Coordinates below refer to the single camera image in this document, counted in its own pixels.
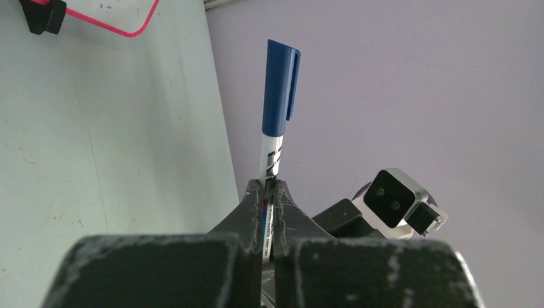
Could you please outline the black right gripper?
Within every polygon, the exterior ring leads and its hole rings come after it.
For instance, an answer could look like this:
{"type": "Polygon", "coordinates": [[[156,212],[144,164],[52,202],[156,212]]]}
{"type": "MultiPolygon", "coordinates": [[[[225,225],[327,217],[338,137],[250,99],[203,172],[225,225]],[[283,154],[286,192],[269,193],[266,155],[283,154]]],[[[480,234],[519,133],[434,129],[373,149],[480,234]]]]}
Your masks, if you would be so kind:
{"type": "Polygon", "coordinates": [[[383,238],[383,235],[363,218],[362,212],[347,198],[338,201],[312,219],[337,239],[383,238]]]}

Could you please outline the pink framed whiteboard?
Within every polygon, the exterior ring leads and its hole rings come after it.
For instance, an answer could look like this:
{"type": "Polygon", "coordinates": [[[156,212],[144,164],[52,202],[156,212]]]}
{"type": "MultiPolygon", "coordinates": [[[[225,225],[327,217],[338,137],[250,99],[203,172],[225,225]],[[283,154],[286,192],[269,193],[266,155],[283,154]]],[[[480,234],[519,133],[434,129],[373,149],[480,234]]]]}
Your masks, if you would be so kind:
{"type": "MultiPolygon", "coordinates": [[[[41,4],[48,2],[31,1],[41,4]]],[[[136,37],[146,29],[159,4],[159,0],[65,0],[65,2],[67,12],[63,24],[66,19],[77,19],[128,38],[136,37]]]]}

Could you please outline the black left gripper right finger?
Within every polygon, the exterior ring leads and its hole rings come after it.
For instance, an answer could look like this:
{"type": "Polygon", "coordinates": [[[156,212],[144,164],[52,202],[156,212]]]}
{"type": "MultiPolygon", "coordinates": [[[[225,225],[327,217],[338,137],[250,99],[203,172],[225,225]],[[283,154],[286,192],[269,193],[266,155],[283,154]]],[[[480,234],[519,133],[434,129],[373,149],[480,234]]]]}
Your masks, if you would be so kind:
{"type": "Polygon", "coordinates": [[[463,256],[433,240],[336,239],[278,181],[277,307],[484,307],[463,256]]]}

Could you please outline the blue marker cap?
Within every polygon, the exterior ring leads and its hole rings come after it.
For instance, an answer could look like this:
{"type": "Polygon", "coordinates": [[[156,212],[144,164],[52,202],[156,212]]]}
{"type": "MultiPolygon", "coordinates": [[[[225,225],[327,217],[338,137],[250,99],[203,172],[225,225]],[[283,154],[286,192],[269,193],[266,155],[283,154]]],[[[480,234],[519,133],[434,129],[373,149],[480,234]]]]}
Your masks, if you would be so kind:
{"type": "Polygon", "coordinates": [[[262,133],[280,137],[293,116],[301,53],[298,49],[268,40],[262,133]]]}

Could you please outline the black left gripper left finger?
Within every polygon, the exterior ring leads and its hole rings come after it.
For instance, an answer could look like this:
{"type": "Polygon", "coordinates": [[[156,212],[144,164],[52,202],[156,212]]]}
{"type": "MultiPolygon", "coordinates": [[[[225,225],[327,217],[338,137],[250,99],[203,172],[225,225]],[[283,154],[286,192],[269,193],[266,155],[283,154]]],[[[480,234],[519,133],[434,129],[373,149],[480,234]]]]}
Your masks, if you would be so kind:
{"type": "Polygon", "coordinates": [[[206,234],[92,235],[76,241],[43,307],[260,307],[263,192],[206,234]]]}

